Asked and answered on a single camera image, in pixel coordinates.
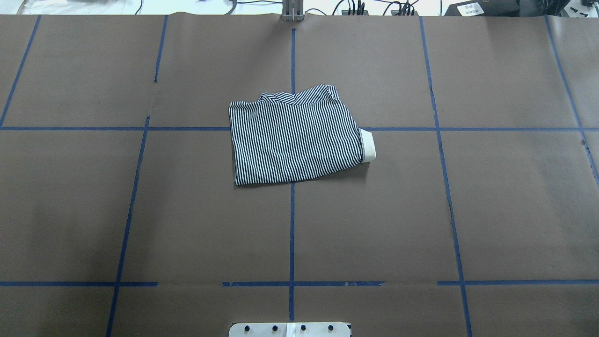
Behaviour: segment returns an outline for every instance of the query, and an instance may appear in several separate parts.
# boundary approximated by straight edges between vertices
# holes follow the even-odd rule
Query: striped shirt
[[[236,185],[314,179],[364,159],[360,130],[332,85],[232,102],[229,117]]]

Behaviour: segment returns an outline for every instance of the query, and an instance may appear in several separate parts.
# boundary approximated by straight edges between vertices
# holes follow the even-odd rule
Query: black device
[[[488,2],[479,1],[465,1],[459,4],[449,5],[444,16],[463,16],[459,11],[459,6],[478,4],[483,13],[474,14],[472,16],[519,16],[520,5],[517,0],[489,0]]]

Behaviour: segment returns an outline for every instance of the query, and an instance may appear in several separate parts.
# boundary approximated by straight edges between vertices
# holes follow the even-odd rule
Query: black cable
[[[389,7],[391,7],[392,4],[398,4],[400,6],[400,9],[401,9],[401,5],[402,5],[401,2],[399,2],[399,1],[391,1],[389,3],[389,5],[387,5],[387,8],[385,8],[385,11],[383,12],[383,16],[385,16],[385,14],[387,13],[387,10],[389,10]]]
[[[410,1],[406,0],[406,4],[404,4],[403,8],[401,9],[401,15],[406,16],[409,15],[410,13]]]
[[[337,11],[337,9],[339,8],[339,5],[341,5],[341,3],[345,1],[345,0],[339,0],[339,2],[337,3],[337,5],[335,6],[335,9],[333,10],[333,14],[331,15],[335,15],[335,12]]]
[[[135,12],[135,15],[137,15],[137,13],[139,13],[139,12],[141,11],[141,7],[142,7],[143,5],[144,5],[144,0],[141,0],[140,7],[139,7],[139,8],[137,8],[137,11]]]
[[[306,13],[308,13],[309,11],[319,11],[319,12],[321,12],[322,14],[326,15],[326,13],[325,13],[325,12],[321,11],[321,10],[320,10],[320,9],[318,9],[318,8],[310,8],[309,10],[307,10],[307,11],[305,11],[305,12],[306,12]]]
[[[244,2],[238,2],[238,4],[255,4],[256,2],[269,2],[271,4],[282,4],[282,1],[270,1],[270,0],[256,0],[256,1],[244,1]]]
[[[395,13],[395,16],[405,16],[407,6],[408,6],[407,2],[405,4],[403,4],[403,7],[400,5],[400,10],[398,10],[397,13]]]

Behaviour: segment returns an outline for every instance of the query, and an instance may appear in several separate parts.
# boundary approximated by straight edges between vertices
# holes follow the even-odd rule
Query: blue tape
[[[440,128],[441,131],[529,131],[529,132],[567,132],[578,128]]]
[[[466,296],[466,286],[464,284],[464,271],[462,269],[462,258],[459,251],[459,242],[458,242],[458,230],[455,225],[455,217],[453,214],[453,203],[451,200],[451,190],[449,189],[449,178],[447,177],[447,166],[445,163],[445,153],[443,151],[443,141],[441,139],[441,126],[439,124],[439,117],[437,113],[437,102],[435,100],[435,93],[432,90],[432,75],[431,75],[431,64],[428,58],[428,48],[426,47],[426,36],[424,31],[424,21],[422,16],[420,19],[420,34],[422,35],[422,48],[424,50],[424,61],[426,65],[426,74],[428,77],[428,87],[431,94],[431,104],[432,110],[434,112],[435,118],[435,127],[437,131],[437,143],[439,146],[439,155],[441,158],[441,168],[443,169],[443,180],[445,182],[445,194],[447,197],[447,202],[449,204],[449,212],[451,214],[451,226],[453,230],[453,249],[455,250],[455,260],[458,266],[458,276],[460,282],[460,290],[462,293],[462,307],[464,309],[464,319],[466,322],[466,332],[468,333],[468,337],[472,337],[472,326],[470,324],[470,310],[468,308],[468,297]]]
[[[295,31],[291,29],[291,93],[295,94]]]
[[[289,282],[223,282],[221,283],[223,288],[227,287],[288,287]]]
[[[291,93],[295,94],[295,32],[291,29]],[[289,321],[295,321],[295,182],[291,183],[289,219]]]
[[[437,131],[428,127],[372,127],[366,131]],[[441,131],[530,131],[530,132],[578,132],[578,128],[440,128]],[[0,131],[143,131],[143,127],[0,127]],[[149,131],[230,131],[231,127],[149,127]],[[582,128],[584,132],[599,132],[599,128]]]
[[[156,58],[156,72],[154,73],[154,83],[158,82],[158,69],[160,69],[160,60],[162,59],[162,48],[164,47],[164,36],[167,33],[168,15],[164,16],[162,24],[162,35],[160,36],[160,47],[158,47],[158,57]]]
[[[380,287],[385,281],[296,281],[296,287]]]
[[[385,127],[375,127],[375,128],[360,128],[366,131],[436,131],[436,128],[426,128],[426,127],[397,127],[397,128],[385,128]]]
[[[141,127],[0,127],[13,131],[142,131]]]
[[[380,287],[385,281],[294,281],[294,287]],[[290,282],[223,282],[223,288],[236,287],[288,287]]]
[[[574,113],[574,119],[576,120],[576,125],[578,126],[578,130],[580,132],[580,137],[584,142],[586,157],[589,159],[589,164],[591,165],[591,171],[593,172],[593,176],[595,177],[595,183],[599,188],[599,174],[597,173],[597,166],[595,165],[595,160],[591,154],[591,150],[589,149],[589,142],[586,141],[586,135],[582,128],[582,123],[580,122],[580,117],[578,116],[578,110],[576,110],[576,105],[574,104],[574,99],[572,98],[572,94],[570,92],[570,86],[568,85],[568,81],[565,79],[564,69],[561,66],[561,61],[559,60],[558,50],[555,47],[555,42],[553,40],[553,32],[551,30],[551,24],[549,23],[549,16],[545,15],[545,25],[547,26],[547,33],[549,34],[549,42],[551,43],[551,49],[553,50],[553,55],[555,57],[555,63],[558,66],[559,75],[562,78],[562,82],[564,82],[564,87],[566,94],[568,95],[568,100],[570,101],[570,106],[572,107],[572,112]]]
[[[291,206],[289,218],[289,321],[295,319],[295,182],[291,183]]]
[[[133,181],[133,191],[131,192],[131,201],[129,202],[129,212],[127,214],[127,224],[125,225],[125,235],[123,236],[123,245],[120,249],[119,268],[116,274],[116,283],[120,283],[121,276],[123,275],[123,265],[125,263],[125,253],[127,252],[127,242],[129,240],[129,230],[131,229],[131,220],[133,219],[133,206],[135,204],[135,196],[137,195],[137,185],[140,181],[140,168],[141,161],[144,157],[144,150],[146,148],[146,138],[148,135],[148,127],[150,125],[150,116],[146,118],[146,124],[144,126],[144,134],[141,138],[140,155],[137,158],[137,168],[135,169],[135,179]],[[113,301],[110,306],[110,316],[108,318],[108,326],[106,328],[106,336],[109,337],[112,334],[112,326],[114,323],[114,313],[116,312],[116,303],[119,298],[119,285],[114,287]]]
[[[158,282],[0,281],[0,287],[157,287]]]
[[[6,104],[4,105],[2,116],[0,117],[0,127],[2,126],[2,124],[4,124],[4,119],[6,118],[6,114],[8,113],[10,102],[13,100],[14,90],[17,88],[17,83],[19,82],[21,72],[23,71],[23,67],[25,66],[25,60],[27,60],[27,55],[29,54],[31,45],[34,42],[35,33],[37,32],[37,29],[40,26],[40,20],[41,15],[38,15],[37,19],[35,20],[34,30],[31,32],[29,42],[27,43],[27,48],[25,49],[25,53],[23,54],[23,59],[21,59],[21,64],[19,65],[19,69],[17,70],[17,75],[14,77],[13,86],[10,88],[10,92],[8,93],[8,98],[6,99]]]
[[[150,131],[230,131],[230,127],[150,127]]]
[[[585,285],[599,284],[599,279],[504,279],[487,281],[464,281],[465,285]],[[442,287],[460,285],[459,281],[439,281]]]

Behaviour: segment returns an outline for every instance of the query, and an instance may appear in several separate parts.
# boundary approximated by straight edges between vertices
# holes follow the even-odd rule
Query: white mounting plate
[[[229,329],[229,337],[351,337],[352,331],[342,322],[304,323],[237,323]]]

